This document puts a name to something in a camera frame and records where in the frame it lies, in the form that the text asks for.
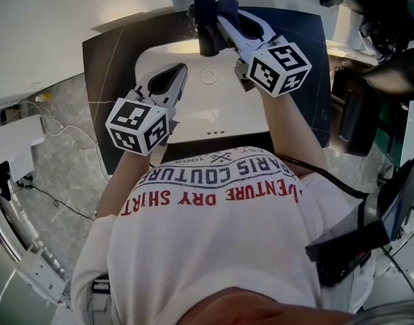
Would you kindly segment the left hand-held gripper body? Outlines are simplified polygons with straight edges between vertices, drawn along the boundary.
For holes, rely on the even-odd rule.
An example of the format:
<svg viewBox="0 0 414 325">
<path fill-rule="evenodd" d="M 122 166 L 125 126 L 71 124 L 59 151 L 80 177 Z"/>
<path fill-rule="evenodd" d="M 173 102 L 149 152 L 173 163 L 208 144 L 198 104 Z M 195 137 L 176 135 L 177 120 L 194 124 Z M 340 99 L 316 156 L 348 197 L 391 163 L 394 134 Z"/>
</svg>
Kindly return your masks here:
<svg viewBox="0 0 414 325">
<path fill-rule="evenodd" d="M 119 98 L 106 120 L 106 129 L 115 147 L 141 156 L 164 146 L 178 122 L 173 118 L 180 90 L 163 95 L 131 90 Z"/>
</svg>

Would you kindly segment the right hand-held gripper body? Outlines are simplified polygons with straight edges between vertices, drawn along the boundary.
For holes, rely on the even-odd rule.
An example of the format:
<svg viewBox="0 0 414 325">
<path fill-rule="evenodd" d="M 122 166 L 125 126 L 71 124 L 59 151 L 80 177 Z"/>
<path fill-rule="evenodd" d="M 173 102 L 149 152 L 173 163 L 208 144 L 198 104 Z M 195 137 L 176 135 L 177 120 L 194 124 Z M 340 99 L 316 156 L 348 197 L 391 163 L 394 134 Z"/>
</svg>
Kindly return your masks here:
<svg viewBox="0 0 414 325">
<path fill-rule="evenodd" d="M 245 91 L 258 86 L 277 98 L 299 89 L 311 69 L 297 44 L 281 35 L 240 55 L 234 72 Z"/>
</svg>

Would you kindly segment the dark blue cloth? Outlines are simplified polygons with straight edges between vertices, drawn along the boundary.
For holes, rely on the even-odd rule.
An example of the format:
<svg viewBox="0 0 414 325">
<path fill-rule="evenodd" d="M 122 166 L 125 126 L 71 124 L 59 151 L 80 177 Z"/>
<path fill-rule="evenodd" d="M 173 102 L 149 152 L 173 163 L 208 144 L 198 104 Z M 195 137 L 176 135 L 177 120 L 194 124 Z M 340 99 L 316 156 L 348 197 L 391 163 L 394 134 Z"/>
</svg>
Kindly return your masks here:
<svg viewBox="0 0 414 325">
<path fill-rule="evenodd" d="M 213 36 L 215 50 L 218 52 L 229 48 L 228 44 L 225 42 L 221 32 L 217 27 L 218 16 L 223 16 L 231 22 L 236 22 L 237 26 L 239 26 L 238 22 L 238 8 L 239 3 L 236 0 L 219 0 L 216 1 L 217 4 L 217 20 L 215 23 L 214 31 L 211 30 L 211 35 Z M 192 4 L 188 8 L 188 17 L 191 19 L 191 22 L 194 24 L 196 29 L 196 24 L 194 22 L 194 4 Z"/>
</svg>

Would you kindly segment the person's right forearm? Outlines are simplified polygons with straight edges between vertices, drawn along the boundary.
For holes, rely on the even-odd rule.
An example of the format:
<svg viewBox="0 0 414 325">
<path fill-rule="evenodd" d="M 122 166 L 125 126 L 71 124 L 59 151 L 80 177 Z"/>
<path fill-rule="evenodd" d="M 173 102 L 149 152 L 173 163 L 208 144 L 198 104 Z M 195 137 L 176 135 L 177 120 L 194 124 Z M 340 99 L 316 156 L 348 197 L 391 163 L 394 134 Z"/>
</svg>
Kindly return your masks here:
<svg viewBox="0 0 414 325">
<path fill-rule="evenodd" d="M 275 98 L 261 88 L 257 90 L 262 98 L 274 154 L 282 161 L 288 156 L 327 170 L 325 153 L 290 94 Z"/>
</svg>

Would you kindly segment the person's left forearm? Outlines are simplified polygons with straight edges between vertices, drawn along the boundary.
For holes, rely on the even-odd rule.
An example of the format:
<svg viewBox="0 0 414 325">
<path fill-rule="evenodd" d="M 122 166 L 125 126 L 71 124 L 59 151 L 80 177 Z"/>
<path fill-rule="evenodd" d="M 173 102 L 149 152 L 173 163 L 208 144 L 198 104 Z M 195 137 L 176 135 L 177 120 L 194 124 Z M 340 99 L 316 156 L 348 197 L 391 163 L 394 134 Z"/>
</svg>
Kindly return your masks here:
<svg viewBox="0 0 414 325">
<path fill-rule="evenodd" d="M 98 203 L 96 218 L 118 216 L 132 189 L 150 168 L 150 157 L 124 152 Z"/>
</svg>

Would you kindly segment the white sink basin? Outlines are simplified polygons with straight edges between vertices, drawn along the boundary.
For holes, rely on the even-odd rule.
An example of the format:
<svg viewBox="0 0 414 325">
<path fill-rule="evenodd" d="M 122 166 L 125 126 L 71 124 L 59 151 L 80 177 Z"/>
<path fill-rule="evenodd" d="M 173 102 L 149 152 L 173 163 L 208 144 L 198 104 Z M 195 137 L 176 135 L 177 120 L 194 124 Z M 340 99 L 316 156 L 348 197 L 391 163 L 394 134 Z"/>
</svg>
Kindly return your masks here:
<svg viewBox="0 0 414 325">
<path fill-rule="evenodd" d="M 170 144 L 261 133 L 268 130 L 257 90 L 244 91 L 234 73 L 237 54 L 225 49 L 207 58 L 196 39 L 147 49 L 139 56 L 136 78 L 174 63 L 188 67 L 182 98 L 176 106 L 177 127 Z"/>
</svg>

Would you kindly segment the dark vanity cabinet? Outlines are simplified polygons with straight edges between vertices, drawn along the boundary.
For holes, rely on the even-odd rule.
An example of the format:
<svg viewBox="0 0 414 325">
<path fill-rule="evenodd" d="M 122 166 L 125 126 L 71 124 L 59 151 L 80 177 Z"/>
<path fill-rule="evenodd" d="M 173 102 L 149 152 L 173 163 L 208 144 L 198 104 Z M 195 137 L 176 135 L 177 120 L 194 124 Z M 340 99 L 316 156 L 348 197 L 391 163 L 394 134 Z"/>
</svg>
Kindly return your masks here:
<svg viewBox="0 0 414 325">
<path fill-rule="evenodd" d="M 321 146 L 328 146 L 329 58 L 320 16 L 268 7 L 246 7 L 245 11 L 267 21 L 277 34 L 297 43 L 311 62 L 312 70 L 305 83 L 291 95 Z M 197 40 L 187 13 L 178 12 L 126 24 L 83 42 L 87 96 L 107 173 L 113 173 L 123 152 L 114 147 L 104 123 L 112 102 L 135 87 L 138 58 L 154 46 Z"/>
</svg>

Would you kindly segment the black office chair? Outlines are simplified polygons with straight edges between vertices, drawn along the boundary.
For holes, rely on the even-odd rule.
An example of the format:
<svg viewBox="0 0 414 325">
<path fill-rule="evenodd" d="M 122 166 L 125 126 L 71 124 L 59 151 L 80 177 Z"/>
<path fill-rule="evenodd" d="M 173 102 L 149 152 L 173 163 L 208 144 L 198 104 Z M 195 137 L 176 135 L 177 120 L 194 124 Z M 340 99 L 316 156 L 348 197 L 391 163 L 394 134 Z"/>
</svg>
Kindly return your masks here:
<svg viewBox="0 0 414 325">
<path fill-rule="evenodd" d="M 366 156 L 378 129 L 394 132 L 394 124 L 383 122 L 383 105 L 395 112 L 414 102 L 414 48 L 376 66 L 342 62 L 335 69 L 331 89 L 331 137 L 333 148 L 355 156 Z"/>
</svg>

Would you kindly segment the small white box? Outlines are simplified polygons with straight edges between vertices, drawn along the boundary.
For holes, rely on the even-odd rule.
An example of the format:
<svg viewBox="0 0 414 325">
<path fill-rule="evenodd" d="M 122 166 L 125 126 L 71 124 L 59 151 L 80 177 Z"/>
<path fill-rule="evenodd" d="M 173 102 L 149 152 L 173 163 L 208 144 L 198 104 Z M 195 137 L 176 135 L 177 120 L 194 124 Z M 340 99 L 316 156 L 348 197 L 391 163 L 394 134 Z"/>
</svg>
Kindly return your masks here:
<svg viewBox="0 0 414 325">
<path fill-rule="evenodd" d="M 30 146 L 20 148 L 8 160 L 12 181 L 16 182 L 34 171 L 33 155 Z"/>
</svg>

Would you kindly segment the black bag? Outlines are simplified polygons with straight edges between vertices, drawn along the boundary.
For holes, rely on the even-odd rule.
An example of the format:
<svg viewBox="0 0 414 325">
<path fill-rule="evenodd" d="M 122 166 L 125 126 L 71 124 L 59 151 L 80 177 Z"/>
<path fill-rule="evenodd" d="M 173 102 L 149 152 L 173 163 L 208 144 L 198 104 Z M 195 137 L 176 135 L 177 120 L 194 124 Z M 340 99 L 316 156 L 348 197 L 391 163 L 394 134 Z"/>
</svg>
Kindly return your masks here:
<svg viewBox="0 0 414 325">
<path fill-rule="evenodd" d="M 414 40 L 414 18 L 407 0 L 356 0 L 363 16 L 359 32 L 383 58 L 406 50 Z"/>
</svg>

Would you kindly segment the large white box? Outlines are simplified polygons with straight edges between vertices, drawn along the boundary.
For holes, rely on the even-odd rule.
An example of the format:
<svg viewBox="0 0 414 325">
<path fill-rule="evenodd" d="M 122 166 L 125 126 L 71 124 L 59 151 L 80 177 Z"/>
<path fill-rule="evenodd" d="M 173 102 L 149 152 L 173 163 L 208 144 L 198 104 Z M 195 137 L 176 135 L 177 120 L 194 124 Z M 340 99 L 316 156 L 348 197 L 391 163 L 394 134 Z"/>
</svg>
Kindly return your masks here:
<svg viewBox="0 0 414 325">
<path fill-rule="evenodd" d="M 13 159 L 21 149 L 45 141 L 41 116 L 36 114 L 0 127 L 0 164 Z"/>
</svg>

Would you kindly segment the black equipment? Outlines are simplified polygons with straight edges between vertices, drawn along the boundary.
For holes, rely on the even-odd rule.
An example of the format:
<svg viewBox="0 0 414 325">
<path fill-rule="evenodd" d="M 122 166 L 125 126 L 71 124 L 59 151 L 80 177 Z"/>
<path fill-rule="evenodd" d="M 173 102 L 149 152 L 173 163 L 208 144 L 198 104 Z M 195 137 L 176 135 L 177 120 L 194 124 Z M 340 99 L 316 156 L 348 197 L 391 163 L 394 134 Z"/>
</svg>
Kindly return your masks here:
<svg viewBox="0 0 414 325">
<path fill-rule="evenodd" d="M 9 188 L 10 169 L 7 161 L 0 164 L 0 197 L 6 201 L 11 200 L 11 191 Z"/>
</svg>

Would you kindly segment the grey belt with black buckle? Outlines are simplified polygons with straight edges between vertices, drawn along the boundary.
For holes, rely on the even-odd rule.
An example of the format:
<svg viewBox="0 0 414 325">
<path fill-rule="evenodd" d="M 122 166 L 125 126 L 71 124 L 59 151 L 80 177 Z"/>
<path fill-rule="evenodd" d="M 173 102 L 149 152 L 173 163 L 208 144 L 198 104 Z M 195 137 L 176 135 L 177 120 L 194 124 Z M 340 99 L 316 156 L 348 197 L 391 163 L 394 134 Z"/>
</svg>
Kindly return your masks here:
<svg viewBox="0 0 414 325">
<path fill-rule="evenodd" d="M 85 319 L 87 325 L 113 325 L 108 274 L 98 276 L 87 289 Z"/>
</svg>

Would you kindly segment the black controller with red button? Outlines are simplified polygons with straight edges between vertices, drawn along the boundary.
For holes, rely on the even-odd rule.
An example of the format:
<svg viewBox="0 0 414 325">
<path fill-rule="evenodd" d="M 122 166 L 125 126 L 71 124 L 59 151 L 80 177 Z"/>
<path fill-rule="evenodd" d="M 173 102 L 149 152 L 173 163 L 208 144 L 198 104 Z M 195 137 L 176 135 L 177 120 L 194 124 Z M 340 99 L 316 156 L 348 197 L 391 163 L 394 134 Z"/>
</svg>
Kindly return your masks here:
<svg viewBox="0 0 414 325">
<path fill-rule="evenodd" d="M 355 256 L 320 261 L 316 264 L 320 284 L 334 287 L 348 277 L 357 267 L 362 267 L 371 257 L 371 251 Z"/>
</svg>

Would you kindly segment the white metal frame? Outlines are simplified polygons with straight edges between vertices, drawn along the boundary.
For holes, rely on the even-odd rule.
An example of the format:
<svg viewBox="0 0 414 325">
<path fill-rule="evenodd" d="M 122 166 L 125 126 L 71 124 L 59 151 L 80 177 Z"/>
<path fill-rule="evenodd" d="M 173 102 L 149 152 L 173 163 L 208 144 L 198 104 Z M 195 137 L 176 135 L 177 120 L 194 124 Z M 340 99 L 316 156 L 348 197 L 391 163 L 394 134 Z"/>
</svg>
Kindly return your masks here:
<svg viewBox="0 0 414 325">
<path fill-rule="evenodd" d="M 0 324 L 51 323 L 66 285 L 43 249 L 18 238 L 0 207 Z"/>
</svg>

